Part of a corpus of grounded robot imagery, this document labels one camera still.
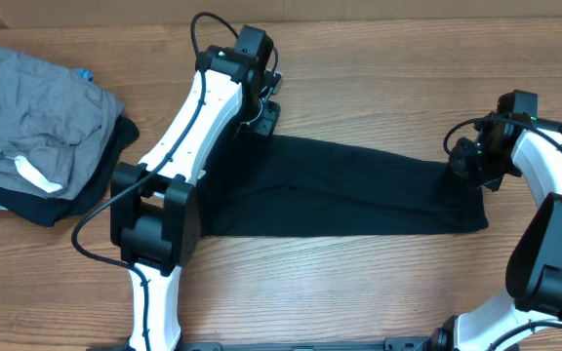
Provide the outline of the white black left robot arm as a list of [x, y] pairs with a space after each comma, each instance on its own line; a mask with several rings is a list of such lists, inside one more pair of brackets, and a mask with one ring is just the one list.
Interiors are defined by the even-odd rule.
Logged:
[[188, 96], [158, 143], [137, 165], [120, 164], [111, 181], [110, 240], [133, 288], [129, 350], [175, 350], [181, 339], [181, 269], [200, 235], [196, 184], [230, 127], [267, 136], [277, 118], [282, 76], [275, 47], [209, 47]]

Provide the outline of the black t-shirt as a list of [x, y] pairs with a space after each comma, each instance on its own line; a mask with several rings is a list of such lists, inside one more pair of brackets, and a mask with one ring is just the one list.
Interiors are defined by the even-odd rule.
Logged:
[[471, 233], [481, 190], [443, 163], [292, 136], [229, 136], [197, 184], [203, 232], [228, 237]]

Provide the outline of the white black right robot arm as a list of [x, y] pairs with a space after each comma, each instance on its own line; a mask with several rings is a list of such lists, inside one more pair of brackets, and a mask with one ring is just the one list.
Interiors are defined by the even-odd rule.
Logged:
[[450, 318], [420, 350], [512, 350], [536, 332], [562, 330], [562, 124], [515, 112], [468, 123], [478, 136], [447, 150], [450, 166], [488, 188], [504, 175], [524, 177], [537, 212], [511, 254], [504, 288]]

